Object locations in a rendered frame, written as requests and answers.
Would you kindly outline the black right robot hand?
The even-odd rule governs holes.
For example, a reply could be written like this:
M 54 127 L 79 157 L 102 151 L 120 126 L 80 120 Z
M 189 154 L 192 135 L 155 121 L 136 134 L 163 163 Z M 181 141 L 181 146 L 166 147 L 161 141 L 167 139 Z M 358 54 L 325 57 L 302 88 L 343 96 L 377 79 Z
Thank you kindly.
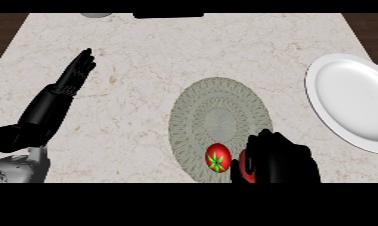
M 234 184 L 319 184 L 321 173 L 311 148 L 263 129 L 248 137 L 247 148 L 231 164 Z

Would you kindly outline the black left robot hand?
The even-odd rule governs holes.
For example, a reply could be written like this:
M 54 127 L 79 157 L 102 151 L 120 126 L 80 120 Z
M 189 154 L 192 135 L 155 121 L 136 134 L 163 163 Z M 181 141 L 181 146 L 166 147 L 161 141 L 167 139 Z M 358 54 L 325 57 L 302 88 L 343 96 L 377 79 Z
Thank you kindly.
M 95 56 L 92 55 L 92 49 L 88 48 L 82 51 L 67 66 L 64 73 L 54 84 L 54 92 L 74 97 L 95 67 Z

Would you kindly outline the red bell pepper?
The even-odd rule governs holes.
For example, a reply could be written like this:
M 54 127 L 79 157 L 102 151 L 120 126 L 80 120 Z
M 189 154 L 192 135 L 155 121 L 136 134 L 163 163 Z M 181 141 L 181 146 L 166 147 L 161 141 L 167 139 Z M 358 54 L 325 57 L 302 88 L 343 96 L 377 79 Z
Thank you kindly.
M 225 173 L 229 170 L 232 155 L 222 143 L 215 143 L 206 151 L 206 163 L 212 171 Z

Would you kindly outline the round grey woven placemat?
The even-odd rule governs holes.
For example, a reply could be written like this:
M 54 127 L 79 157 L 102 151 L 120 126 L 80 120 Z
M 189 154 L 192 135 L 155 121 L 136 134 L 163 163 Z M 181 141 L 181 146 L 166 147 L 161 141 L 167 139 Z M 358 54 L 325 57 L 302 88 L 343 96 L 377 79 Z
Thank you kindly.
M 226 183 L 231 170 L 216 173 L 206 163 L 206 151 L 222 143 L 234 158 L 246 149 L 248 136 L 274 130 L 263 101 L 237 80 L 212 77 L 182 92 L 172 109 L 169 140 L 184 171 L 195 182 Z

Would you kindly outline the white plate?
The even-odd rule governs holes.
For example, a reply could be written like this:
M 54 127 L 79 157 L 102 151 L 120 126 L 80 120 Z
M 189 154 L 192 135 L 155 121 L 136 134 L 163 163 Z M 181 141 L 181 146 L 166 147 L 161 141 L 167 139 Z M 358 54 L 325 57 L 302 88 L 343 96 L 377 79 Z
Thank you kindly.
M 311 64 L 306 94 L 319 119 L 353 146 L 378 154 L 378 65 L 349 54 Z

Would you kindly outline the black appliance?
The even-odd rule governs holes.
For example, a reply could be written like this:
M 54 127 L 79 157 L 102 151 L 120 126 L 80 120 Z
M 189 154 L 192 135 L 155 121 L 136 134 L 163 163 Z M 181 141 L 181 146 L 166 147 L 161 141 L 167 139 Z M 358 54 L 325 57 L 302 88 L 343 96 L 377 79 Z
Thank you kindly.
M 136 19 L 178 19 L 178 18 L 201 18 L 204 17 L 204 13 L 169 13 L 169 12 L 155 12 L 155 13 L 147 13 L 147 12 L 138 12 L 133 13 L 133 17 Z

